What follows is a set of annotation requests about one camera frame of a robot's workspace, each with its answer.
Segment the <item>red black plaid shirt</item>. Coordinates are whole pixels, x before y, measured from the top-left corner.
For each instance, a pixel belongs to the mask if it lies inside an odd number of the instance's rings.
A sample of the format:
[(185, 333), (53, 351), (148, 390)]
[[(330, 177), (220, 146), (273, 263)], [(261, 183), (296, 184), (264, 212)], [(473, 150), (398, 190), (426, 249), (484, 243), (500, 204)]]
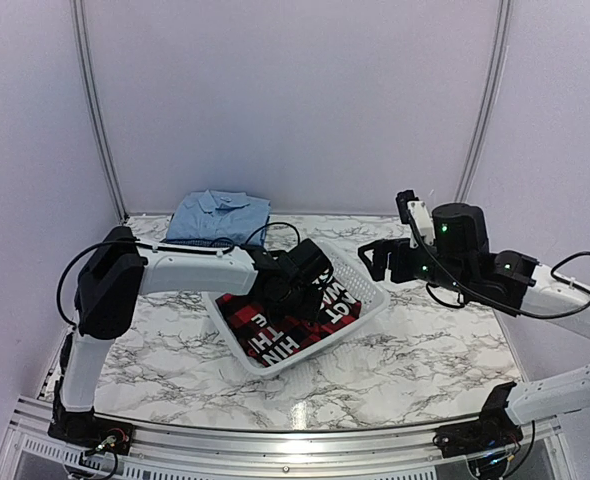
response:
[(243, 353), (264, 368), (339, 333), (360, 318), (363, 307), (361, 300), (336, 278), (325, 287), (314, 319), (273, 319), (259, 302), (247, 296), (224, 294), (215, 300), (215, 305)]

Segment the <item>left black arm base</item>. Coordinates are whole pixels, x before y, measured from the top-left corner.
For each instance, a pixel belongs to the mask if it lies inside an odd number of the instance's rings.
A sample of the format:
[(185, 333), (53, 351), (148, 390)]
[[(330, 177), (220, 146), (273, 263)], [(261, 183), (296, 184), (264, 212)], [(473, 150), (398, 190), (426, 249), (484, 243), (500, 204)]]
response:
[(133, 440), (134, 425), (97, 417), (93, 409), (88, 412), (69, 412), (63, 406), (53, 404), (48, 435), (84, 447), (88, 455), (108, 451), (126, 455)]

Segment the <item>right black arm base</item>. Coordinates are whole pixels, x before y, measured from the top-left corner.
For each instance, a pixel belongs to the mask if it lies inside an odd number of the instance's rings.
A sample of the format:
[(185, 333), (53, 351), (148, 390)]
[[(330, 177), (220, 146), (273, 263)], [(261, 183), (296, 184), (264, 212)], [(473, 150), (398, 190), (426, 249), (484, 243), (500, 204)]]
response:
[(470, 455), (507, 445), (523, 439), (521, 427), (508, 416), (508, 396), (515, 382), (493, 388), (475, 420), (451, 423), (436, 429), (433, 445), (444, 458)]

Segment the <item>right aluminium corner post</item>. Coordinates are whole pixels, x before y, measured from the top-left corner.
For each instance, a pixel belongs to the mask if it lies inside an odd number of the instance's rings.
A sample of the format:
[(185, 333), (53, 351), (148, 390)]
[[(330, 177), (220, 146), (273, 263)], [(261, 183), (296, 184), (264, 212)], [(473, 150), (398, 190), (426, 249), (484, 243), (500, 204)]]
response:
[(512, 16), (513, 1), (501, 0), (497, 8), (490, 60), (483, 85), (481, 102), (455, 191), (454, 200), (456, 202), (464, 202), (468, 199), (476, 171), (481, 164), (486, 135), (501, 88)]

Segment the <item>blue checked folded shirt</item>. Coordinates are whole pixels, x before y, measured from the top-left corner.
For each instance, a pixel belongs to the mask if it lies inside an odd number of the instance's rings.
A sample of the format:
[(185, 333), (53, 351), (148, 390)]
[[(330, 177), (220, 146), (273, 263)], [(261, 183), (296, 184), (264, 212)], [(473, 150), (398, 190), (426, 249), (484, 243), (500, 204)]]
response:
[(180, 245), (187, 247), (204, 247), (204, 248), (228, 248), (235, 247), (236, 244), (233, 240), (226, 237), (218, 237), (216, 239), (170, 239), (165, 238), (163, 240), (166, 244)]

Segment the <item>white plastic basket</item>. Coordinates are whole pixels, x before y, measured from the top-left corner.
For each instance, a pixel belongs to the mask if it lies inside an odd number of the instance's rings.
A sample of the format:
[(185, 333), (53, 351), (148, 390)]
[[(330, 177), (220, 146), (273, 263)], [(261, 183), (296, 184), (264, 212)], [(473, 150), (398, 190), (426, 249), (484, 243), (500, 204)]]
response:
[(301, 352), (294, 357), (280, 362), (275, 366), (267, 368), (262, 367), (258, 362), (248, 358), (243, 353), (241, 347), (235, 342), (232, 332), (226, 326), (215, 305), (215, 300), (224, 294), (202, 294), (202, 299), (204, 301), (210, 320), (213, 322), (221, 337), (224, 339), (226, 345), (229, 347), (234, 357), (239, 360), (242, 366), (249, 373), (255, 376), (265, 378), (276, 376), (279, 372), (320, 353), (321, 351), (333, 346), (338, 342), (343, 341), (345, 337), (366, 325), (370, 320), (374, 319), (380, 312), (388, 307), (388, 293), (376, 286), (360, 269), (354, 259), (327, 241), (318, 240), (316, 244), (320, 246), (323, 252), (331, 260), (334, 267), (333, 278), (336, 278), (339, 282), (341, 282), (349, 291), (349, 293), (351, 293), (354, 297), (361, 300), (363, 303), (362, 313), (360, 318), (355, 323), (344, 328), (339, 333), (314, 345), (313, 347)]

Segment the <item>light blue folded shirt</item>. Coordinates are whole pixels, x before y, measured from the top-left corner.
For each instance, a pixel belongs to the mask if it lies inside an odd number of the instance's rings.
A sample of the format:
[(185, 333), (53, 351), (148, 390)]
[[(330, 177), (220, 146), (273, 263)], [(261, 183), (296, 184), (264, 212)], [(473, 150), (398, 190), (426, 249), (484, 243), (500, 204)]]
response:
[(243, 244), (262, 245), (265, 233), (259, 231), (270, 218), (269, 200), (245, 192), (205, 190), (191, 192), (176, 208), (166, 232), (170, 239), (216, 239), (226, 237)]

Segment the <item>aluminium corner post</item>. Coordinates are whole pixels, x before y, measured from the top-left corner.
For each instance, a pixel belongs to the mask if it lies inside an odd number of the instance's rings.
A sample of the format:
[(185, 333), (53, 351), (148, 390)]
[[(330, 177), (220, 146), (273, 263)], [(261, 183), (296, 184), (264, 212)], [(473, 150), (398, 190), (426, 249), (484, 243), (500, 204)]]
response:
[(103, 118), (100, 95), (97, 90), (86, 5), (85, 2), (81, 0), (71, 0), (69, 4), (78, 64), (80, 67), (83, 92), (89, 114), (92, 135), (96, 144), (100, 165), (105, 177), (112, 206), (115, 210), (118, 221), (120, 223), (125, 223), (129, 218), (129, 214), (119, 184), (117, 168), (114, 163), (109, 137)]
[(501, 88), (512, 16), (513, 1), (501, 0), (497, 8), (490, 60), (483, 85), (481, 102), (455, 191), (454, 200), (456, 202), (464, 202), (468, 199), (476, 171), (481, 164), (486, 135)]

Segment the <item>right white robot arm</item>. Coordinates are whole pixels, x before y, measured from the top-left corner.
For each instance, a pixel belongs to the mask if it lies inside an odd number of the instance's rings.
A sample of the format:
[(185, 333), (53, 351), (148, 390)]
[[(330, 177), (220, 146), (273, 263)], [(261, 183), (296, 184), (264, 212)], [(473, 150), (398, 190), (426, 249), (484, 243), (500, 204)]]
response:
[[(449, 203), (429, 211), (411, 192), (397, 200), (407, 238), (376, 240), (358, 250), (375, 281), (422, 281), (458, 294), (460, 306), (475, 302), (513, 317), (557, 325), (590, 340), (590, 288), (557, 274), (555, 268), (514, 250), (493, 253), (483, 210)], [(470, 438), (490, 448), (510, 424), (518, 426), (590, 408), (590, 363), (530, 383), (494, 389)]]

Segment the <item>left aluminium corner post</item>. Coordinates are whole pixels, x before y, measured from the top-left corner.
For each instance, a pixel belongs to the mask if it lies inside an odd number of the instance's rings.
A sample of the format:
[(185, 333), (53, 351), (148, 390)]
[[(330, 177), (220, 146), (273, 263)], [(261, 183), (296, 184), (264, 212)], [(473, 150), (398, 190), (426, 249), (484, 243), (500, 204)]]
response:
[(129, 214), (119, 184), (117, 168), (114, 163), (109, 137), (103, 118), (100, 95), (97, 90), (86, 5), (85, 2), (81, 0), (71, 0), (69, 4), (78, 64), (80, 67), (83, 92), (89, 114), (92, 135), (96, 144), (100, 165), (105, 177), (112, 206), (115, 210), (118, 221), (120, 223), (125, 223), (129, 218)]

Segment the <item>aluminium front rail frame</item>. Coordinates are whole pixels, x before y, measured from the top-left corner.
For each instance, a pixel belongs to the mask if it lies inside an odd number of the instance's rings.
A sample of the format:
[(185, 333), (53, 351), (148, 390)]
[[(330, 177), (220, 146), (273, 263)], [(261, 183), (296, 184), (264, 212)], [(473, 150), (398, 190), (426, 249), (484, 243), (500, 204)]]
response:
[(52, 407), (20, 398), (0, 449), (0, 479), (477, 479), (492, 469), (513, 479), (572, 479), (554, 420), (525, 426), (523, 439), (488, 452), (445, 458), (439, 423), (337, 431), (249, 431), (160, 424), (108, 415), (127, 425), (117, 456), (48, 436)]

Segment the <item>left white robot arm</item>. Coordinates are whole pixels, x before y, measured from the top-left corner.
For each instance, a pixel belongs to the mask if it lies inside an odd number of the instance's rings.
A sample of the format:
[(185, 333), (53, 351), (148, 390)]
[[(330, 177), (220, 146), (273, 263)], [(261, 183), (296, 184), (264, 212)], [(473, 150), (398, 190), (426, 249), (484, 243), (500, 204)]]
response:
[(60, 353), (49, 433), (81, 445), (101, 436), (97, 383), (112, 344), (131, 327), (139, 296), (182, 290), (250, 296), (275, 319), (315, 319), (334, 273), (310, 239), (274, 252), (252, 245), (186, 247), (140, 241), (127, 226), (113, 228), (75, 259), (85, 264)]

